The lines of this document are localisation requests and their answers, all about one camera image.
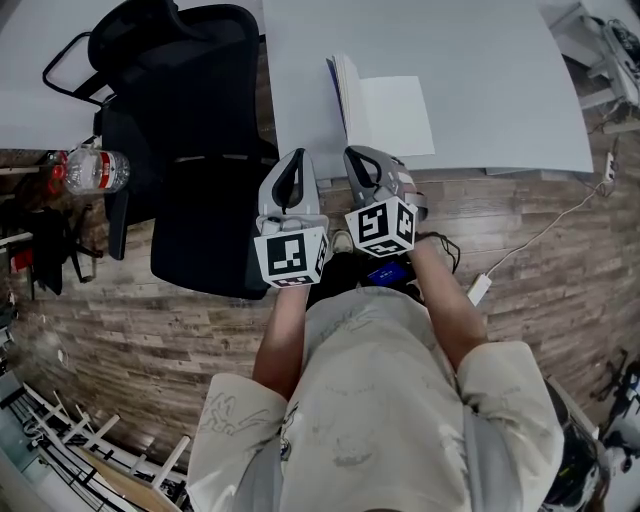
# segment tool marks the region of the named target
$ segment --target book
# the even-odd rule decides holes
[[[329,61],[350,146],[392,156],[433,155],[433,136],[417,76],[361,79],[345,54]]]

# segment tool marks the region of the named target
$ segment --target person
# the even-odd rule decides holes
[[[409,252],[424,306],[356,287],[349,233],[331,246],[319,285],[278,292],[252,379],[212,378],[194,510],[537,511],[563,437],[529,347],[488,343],[429,238]]]

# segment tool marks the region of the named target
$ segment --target white table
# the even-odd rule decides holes
[[[248,9],[264,32],[260,0],[174,0],[180,9],[234,3]],[[0,148],[71,149],[92,134],[91,105],[42,83],[42,70],[69,41],[93,27],[122,0],[0,0]],[[87,41],[51,73],[75,89],[94,71]]]
[[[361,78],[418,75],[435,155],[410,169],[593,172],[578,98],[531,0],[264,0],[281,154],[344,176],[346,137],[326,59]]]

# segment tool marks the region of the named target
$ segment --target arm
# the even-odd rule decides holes
[[[438,343],[457,371],[464,357],[487,342],[482,316],[427,238],[409,253]]]
[[[308,286],[278,292],[252,379],[289,400],[300,380]]]

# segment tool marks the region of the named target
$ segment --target chair armrest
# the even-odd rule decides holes
[[[114,260],[124,259],[124,247],[127,243],[127,210],[129,209],[129,191],[125,188],[116,192],[109,220],[109,255]]]

